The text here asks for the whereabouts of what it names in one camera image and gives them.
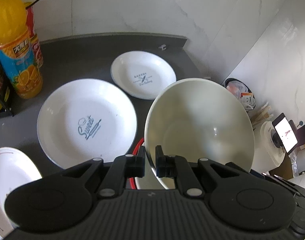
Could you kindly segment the large cream ceramic bowl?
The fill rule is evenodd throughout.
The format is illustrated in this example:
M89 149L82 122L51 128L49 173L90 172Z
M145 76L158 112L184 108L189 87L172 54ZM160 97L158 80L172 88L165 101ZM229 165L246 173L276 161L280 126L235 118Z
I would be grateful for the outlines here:
M201 78L176 81L153 101L146 117L144 145L153 174L155 148L195 163L208 158L250 171L254 132L238 99L218 83Z

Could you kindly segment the small white bakery plate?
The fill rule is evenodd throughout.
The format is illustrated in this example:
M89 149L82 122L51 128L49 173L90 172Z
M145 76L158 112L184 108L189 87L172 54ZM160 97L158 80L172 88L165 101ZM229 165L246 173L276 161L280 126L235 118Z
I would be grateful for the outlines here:
M146 51L128 51L111 64L112 80L135 98L155 99L165 88L177 81L170 64Z

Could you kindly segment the red plastic lid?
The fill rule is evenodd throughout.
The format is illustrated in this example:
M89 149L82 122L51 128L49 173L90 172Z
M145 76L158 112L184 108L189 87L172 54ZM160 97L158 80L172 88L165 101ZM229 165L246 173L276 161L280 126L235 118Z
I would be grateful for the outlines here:
M131 171L132 177L129 178L130 187L133 190L138 189L136 178L143 178L144 177L144 150L142 150L144 144L144 138L141 138L139 142L137 142L135 149L132 152L134 156L135 162L131 165L134 168L134 171Z

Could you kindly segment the large white sweet plate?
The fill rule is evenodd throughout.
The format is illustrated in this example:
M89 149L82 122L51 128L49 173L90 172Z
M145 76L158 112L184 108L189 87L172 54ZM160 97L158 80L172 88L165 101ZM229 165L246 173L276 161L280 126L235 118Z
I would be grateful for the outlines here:
M46 156L60 168L89 159L114 161L131 148L137 116L128 96L98 79L79 79L50 94L37 119L37 136Z

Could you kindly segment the brown pot with packets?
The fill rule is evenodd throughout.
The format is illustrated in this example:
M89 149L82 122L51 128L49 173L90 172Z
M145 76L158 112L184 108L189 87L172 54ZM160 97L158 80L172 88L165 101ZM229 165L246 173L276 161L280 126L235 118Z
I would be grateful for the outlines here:
M238 99L247 112L255 109L255 96L243 82L235 78L228 78L224 82L224 87Z

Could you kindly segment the white plate with red rim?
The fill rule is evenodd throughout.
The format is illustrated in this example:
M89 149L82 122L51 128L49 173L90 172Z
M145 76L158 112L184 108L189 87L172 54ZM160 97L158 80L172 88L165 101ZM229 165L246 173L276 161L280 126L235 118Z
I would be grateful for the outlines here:
M13 230L4 208L7 196L14 189L41 178L36 165L23 152L12 147L0 148L0 236L2 238Z

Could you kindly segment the small white clip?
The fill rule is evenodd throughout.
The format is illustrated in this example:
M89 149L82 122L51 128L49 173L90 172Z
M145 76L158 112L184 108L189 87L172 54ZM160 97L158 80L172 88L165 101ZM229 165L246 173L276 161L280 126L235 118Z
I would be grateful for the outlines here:
M166 44L162 44L158 47L161 51L164 51L167 49L167 45Z

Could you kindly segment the smartphone with lit screen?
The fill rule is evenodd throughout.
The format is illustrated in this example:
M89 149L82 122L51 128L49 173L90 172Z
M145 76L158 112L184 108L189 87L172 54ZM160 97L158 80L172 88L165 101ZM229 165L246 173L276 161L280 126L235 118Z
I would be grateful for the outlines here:
M287 154L290 154L298 145L298 140L295 135L295 130L291 127L284 113L281 113L272 125L281 141L282 146Z

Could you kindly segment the upper red drink can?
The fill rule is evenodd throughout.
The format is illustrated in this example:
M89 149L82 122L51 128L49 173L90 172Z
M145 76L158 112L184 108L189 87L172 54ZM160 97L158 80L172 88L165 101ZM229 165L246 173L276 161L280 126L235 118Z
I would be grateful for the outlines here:
M31 41L31 46L34 53L34 58L36 62L36 66L40 69L43 65L43 55L41 51L41 46L39 42L39 37L35 31L35 22L34 22L34 11L31 6L32 2L25 2L26 12L27 12L27 20L26 25L29 29L29 36Z

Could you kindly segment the orange juice bottle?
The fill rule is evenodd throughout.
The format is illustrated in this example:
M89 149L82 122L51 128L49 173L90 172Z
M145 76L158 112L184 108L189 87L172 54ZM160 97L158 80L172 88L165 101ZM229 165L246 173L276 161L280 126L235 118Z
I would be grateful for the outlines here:
M22 0L0 0L0 62L19 97L31 99L43 77L31 46L27 11Z

